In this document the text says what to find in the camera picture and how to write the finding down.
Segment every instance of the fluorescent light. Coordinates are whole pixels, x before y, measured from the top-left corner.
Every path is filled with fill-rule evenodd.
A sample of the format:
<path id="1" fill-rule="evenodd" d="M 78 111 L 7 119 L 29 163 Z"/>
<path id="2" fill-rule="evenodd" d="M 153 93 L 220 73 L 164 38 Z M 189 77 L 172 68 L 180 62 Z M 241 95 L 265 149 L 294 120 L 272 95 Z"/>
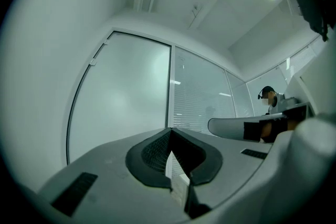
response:
<path id="1" fill-rule="evenodd" d="M 226 94 L 226 93 L 222 93 L 222 92 L 220 92 L 219 94 L 220 94 L 220 95 L 225 95 L 225 96 L 229 96 L 229 97 L 231 97 L 230 94 Z"/>
<path id="2" fill-rule="evenodd" d="M 174 83 L 174 84 L 177 84 L 177 85 L 181 84 L 179 81 L 176 81 L 176 80 L 171 80 L 170 83 Z"/>
<path id="3" fill-rule="evenodd" d="M 286 60 L 286 70 L 289 69 L 289 64 L 290 64 L 290 58 L 287 58 L 287 60 Z"/>

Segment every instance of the headset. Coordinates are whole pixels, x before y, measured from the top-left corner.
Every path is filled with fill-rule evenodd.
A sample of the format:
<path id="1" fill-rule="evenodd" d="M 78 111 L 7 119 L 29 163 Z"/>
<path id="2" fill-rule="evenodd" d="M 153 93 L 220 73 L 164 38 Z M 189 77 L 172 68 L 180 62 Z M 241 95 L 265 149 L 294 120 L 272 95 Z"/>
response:
<path id="1" fill-rule="evenodd" d="M 258 94 L 258 99 L 262 99 L 263 97 L 262 96 L 260 96 L 260 94 L 261 94 L 261 92 L 264 90 L 264 88 L 266 88 L 266 87 L 270 87 L 270 86 L 265 86 L 265 87 L 263 87 L 262 89 L 261 89 L 261 91 L 259 92 L 259 94 Z"/>

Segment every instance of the metal frame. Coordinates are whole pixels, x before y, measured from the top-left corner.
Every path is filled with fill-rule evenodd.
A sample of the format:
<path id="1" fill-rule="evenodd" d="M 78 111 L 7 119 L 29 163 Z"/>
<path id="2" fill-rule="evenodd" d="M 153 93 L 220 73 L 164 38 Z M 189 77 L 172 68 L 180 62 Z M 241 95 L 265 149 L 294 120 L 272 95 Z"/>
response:
<path id="1" fill-rule="evenodd" d="M 225 76 L 226 76 L 227 83 L 229 84 L 229 88 L 230 88 L 230 92 L 231 92 L 231 97 L 232 97 L 232 101 L 233 101 L 233 108 L 235 110 L 235 116 L 237 117 L 236 104 L 235 104 L 235 99 L 233 98 L 231 84 L 230 84 L 230 81 L 229 81 L 229 77 L 227 76 L 227 71 L 225 69 L 224 69 L 224 71 L 225 71 Z"/>
<path id="2" fill-rule="evenodd" d="M 175 102 L 175 46 L 171 47 L 170 56 L 170 77 L 169 77 L 169 97 L 168 97 L 168 127 L 174 127 L 174 102 Z"/>
<path id="3" fill-rule="evenodd" d="M 251 104 L 252 104 L 252 110 L 253 110 L 253 116 L 255 117 L 256 113 L 254 112 L 254 106 L 253 106 L 253 102 L 252 102 L 252 97 L 251 97 L 250 89 L 248 88 L 247 83 L 245 83 L 245 84 L 246 84 L 246 88 L 247 88 L 247 91 L 248 91 L 248 95 L 250 96 L 250 100 L 251 100 Z"/>

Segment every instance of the ceiling light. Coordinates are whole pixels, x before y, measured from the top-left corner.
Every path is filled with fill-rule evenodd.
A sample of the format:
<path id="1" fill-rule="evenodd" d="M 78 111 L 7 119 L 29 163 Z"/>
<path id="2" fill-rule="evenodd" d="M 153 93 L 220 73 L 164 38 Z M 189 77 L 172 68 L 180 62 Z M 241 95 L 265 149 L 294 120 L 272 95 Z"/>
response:
<path id="1" fill-rule="evenodd" d="M 229 96 L 229 97 L 231 97 L 230 94 L 226 94 L 226 93 L 222 93 L 222 92 L 220 92 L 219 94 L 220 94 L 220 95 L 225 95 L 225 96 Z"/>
<path id="2" fill-rule="evenodd" d="M 174 84 L 177 84 L 177 85 L 181 84 L 179 81 L 176 81 L 176 80 L 171 80 L 170 83 L 174 83 Z"/>

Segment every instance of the air vent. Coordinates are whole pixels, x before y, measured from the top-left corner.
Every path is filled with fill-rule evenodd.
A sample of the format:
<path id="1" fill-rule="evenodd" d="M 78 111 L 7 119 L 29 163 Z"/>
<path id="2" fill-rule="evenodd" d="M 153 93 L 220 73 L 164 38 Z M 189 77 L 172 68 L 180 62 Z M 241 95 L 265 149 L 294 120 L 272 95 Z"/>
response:
<path id="1" fill-rule="evenodd" d="M 82 173 L 51 205 L 71 217 L 97 177 L 97 175 Z"/>
<path id="2" fill-rule="evenodd" d="M 259 158 L 259 159 L 265 159 L 266 156 L 267 156 L 267 153 L 260 152 L 260 151 L 248 150 L 248 149 L 243 150 L 241 153 L 243 153 L 245 155 L 248 155 L 248 156 L 251 156 L 251 157 L 256 157 L 256 158 Z"/>

